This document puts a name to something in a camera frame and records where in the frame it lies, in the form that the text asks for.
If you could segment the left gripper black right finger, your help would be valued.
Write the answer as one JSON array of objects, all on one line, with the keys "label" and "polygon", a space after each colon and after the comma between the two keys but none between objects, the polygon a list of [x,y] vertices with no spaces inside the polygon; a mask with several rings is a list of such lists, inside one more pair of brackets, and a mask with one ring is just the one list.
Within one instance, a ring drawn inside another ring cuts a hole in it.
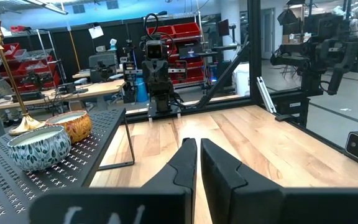
[{"label": "left gripper black right finger", "polygon": [[200,152],[213,224],[358,224],[358,188],[282,187],[209,139]]}]

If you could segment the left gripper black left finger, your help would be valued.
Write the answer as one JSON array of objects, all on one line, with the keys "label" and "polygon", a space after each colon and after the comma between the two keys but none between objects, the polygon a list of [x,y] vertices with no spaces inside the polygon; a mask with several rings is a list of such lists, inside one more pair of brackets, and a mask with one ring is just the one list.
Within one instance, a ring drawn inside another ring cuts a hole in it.
[{"label": "left gripper black left finger", "polygon": [[192,224],[197,145],[185,138],[141,187],[51,190],[30,207],[30,224]]}]

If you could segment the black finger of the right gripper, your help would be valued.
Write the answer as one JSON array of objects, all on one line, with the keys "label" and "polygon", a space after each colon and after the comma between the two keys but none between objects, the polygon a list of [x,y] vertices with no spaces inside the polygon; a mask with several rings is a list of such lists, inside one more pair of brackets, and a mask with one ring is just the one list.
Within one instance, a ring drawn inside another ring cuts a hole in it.
[{"label": "black finger of the right gripper", "polygon": [[166,60],[158,60],[157,65],[157,91],[167,92],[168,87],[168,62]]},{"label": "black finger of the right gripper", "polygon": [[144,61],[144,78],[147,83],[149,92],[154,91],[154,71],[156,66],[156,60]]}]

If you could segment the orange leaf patterned candle tin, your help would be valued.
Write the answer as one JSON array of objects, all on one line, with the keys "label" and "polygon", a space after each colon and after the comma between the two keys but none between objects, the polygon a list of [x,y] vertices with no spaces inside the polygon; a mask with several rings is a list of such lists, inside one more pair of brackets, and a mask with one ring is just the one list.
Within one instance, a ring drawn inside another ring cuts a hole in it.
[{"label": "orange leaf patterned candle tin", "polygon": [[46,120],[47,126],[64,126],[71,143],[80,142],[91,134],[92,121],[85,110],[71,111]]}]

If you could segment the teal white floral candle tin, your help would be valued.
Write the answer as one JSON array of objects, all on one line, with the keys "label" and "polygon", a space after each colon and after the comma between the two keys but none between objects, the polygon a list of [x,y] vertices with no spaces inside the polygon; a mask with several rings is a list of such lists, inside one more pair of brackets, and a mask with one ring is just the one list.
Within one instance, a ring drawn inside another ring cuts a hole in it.
[{"label": "teal white floral candle tin", "polygon": [[11,139],[8,154],[24,171],[40,171],[64,160],[71,150],[71,139],[64,126],[46,126]]}]

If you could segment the medium brass candlestick holder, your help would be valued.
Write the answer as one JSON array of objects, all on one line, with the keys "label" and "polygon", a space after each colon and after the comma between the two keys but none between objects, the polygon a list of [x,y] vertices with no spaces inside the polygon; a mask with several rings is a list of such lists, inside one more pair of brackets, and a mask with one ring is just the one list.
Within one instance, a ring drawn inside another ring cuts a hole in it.
[{"label": "medium brass candlestick holder", "polygon": [[15,94],[16,94],[16,98],[18,100],[18,103],[20,105],[20,108],[23,112],[22,114],[22,121],[20,123],[20,125],[16,128],[12,128],[10,131],[9,131],[9,134],[12,135],[12,136],[18,136],[20,134],[23,134],[23,133],[26,133],[28,131],[31,131],[31,130],[34,130],[34,129],[37,129],[37,128],[41,128],[41,127],[44,127],[45,126],[45,122],[44,121],[37,121],[36,119],[34,119],[33,117],[31,117],[31,115],[29,114],[29,112],[27,111],[25,105],[24,105],[24,102],[21,98],[21,94],[20,94],[20,91],[18,90],[17,86],[16,86],[16,83],[13,79],[13,76],[12,76],[12,73],[11,73],[11,70],[8,66],[8,63],[7,63],[7,60],[6,60],[6,57],[4,55],[4,47],[2,46],[2,40],[4,38],[4,35],[2,33],[2,30],[1,30],[1,21],[0,21],[0,56],[1,56],[1,60],[2,60],[2,63],[4,65],[4,68],[6,69],[6,72],[8,74],[8,77],[11,81],[11,84],[12,84],[12,87],[15,91]]}]

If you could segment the wooden workbench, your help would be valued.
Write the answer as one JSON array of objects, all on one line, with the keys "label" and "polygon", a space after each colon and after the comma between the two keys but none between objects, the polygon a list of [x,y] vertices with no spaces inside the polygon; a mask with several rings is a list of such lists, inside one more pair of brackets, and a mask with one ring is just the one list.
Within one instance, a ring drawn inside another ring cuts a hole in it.
[{"label": "wooden workbench", "polygon": [[[84,93],[70,93],[62,96],[55,96],[53,90],[43,91],[44,99],[25,101],[26,106],[29,105],[51,105],[52,103],[58,103],[60,101],[78,101],[87,98],[96,98],[97,106],[101,110],[107,109],[107,104],[104,100],[105,95],[113,93],[122,93],[122,87],[125,82],[123,79],[118,79],[113,82],[106,83],[94,83],[80,86],[80,89],[88,89]],[[11,108],[19,108],[19,103],[13,103],[11,100],[0,100],[0,110],[7,110]],[[2,122],[0,121],[0,137],[6,133]]]}]

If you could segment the grey monitor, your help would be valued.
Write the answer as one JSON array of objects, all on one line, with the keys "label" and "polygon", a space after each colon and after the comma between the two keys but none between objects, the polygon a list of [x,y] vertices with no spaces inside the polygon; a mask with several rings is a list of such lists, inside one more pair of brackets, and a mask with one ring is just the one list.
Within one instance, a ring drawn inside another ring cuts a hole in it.
[{"label": "grey monitor", "polygon": [[104,52],[89,57],[89,74],[92,83],[110,81],[110,77],[117,74],[116,54]]}]

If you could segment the white box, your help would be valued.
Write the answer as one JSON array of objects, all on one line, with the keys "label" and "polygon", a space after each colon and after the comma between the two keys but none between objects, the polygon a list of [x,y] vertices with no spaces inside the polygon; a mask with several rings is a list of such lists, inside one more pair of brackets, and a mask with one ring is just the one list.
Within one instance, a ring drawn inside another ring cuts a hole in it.
[{"label": "white box", "polygon": [[249,63],[241,63],[232,73],[236,94],[239,96],[250,95],[250,68]]}]

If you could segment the white paper sheet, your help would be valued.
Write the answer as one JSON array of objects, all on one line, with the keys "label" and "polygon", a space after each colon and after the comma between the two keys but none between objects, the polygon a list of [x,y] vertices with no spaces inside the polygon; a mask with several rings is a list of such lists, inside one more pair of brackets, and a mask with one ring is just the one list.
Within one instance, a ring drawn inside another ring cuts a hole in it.
[{"label": "white paper sheet", "polygon": [[101,26],[94,26],[88,29],[88,32],[92,39],[102,37],[104,35],[103,29]]}]

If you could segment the silver aluminium bar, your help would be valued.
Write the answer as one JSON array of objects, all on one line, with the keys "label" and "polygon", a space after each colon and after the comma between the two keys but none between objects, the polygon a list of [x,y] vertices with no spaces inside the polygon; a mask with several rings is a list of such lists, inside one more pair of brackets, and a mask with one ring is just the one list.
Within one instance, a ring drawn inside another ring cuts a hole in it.
[{"label": "silver aluminium bar", "polygon": [[276,113],[277,111],[275,105],[270,97],[269,91],[265,86],[265,82],[262,77],[257,77],[257,86],[267,111],[270,113]]}]

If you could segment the black perforated metal shelf riser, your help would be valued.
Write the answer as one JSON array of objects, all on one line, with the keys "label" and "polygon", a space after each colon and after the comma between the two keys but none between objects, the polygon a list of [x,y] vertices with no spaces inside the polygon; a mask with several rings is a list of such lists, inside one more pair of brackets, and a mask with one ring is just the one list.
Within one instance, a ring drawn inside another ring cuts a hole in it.
[{"label": "black perforated metal shelf riser", "polygon": [[28,224],[31,203],[48,190],[87,187],[97,171],[134,164],[101,165],[119,125],[127,124],[125,109],[93,113],[91,121],[91,134],[74,144],[66,159],[35,173],[24,172],[13,163],[7,148],[11,137],[0,137],[0,224]]}]

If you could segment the black background robot station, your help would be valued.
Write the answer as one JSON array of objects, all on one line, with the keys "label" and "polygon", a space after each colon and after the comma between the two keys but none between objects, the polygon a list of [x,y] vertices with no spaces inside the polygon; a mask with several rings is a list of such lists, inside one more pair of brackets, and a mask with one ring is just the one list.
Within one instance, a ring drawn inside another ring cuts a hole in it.
[{"label": "black background robot station", "polygon": [[358,35],[349,25],[342,16],[320,17],[316,34],[301,44],[282,44],[270,63],[296,67],[308,96],[336,95],[344,74],[358,73]]}]

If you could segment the black aluminium table frame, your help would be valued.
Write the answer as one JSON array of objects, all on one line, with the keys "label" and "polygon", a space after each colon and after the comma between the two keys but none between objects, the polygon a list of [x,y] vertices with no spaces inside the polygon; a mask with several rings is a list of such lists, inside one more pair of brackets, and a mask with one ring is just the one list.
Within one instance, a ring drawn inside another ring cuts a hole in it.
[{"label": "black aluminium table frame", "polygon": [[[261,24],[257,21],[257,16],[261,13],[260,0],[249,0],[248,7],[250,19],[249,42],[241,48],[236,58],[223,72],[215,86],[213,86],[212,89],[199,100],[199,102],[185,106],[180,113],[181,115],[205,113],[250,105],[265,107],[257,86],[257,77],[262,77],[262,60],[260,58],[261,43],[259,40],[261,36]],[[244,96],[237,99],[233,98],[231,100],[214,101],[213,96],[217,93],[218,88],[223,85],[228,79],[229,74],[233,72],[235,67],[242,61],[249,61],[250,63],[250,96]],[[291,90],[280,90],[269,94],[277,111],[276,113],[273,113],[275,119],[279,122],[288,122],[303,132],[306,132],[306,116],[311,96],[303,93],[300,90],[300,87]]]}]

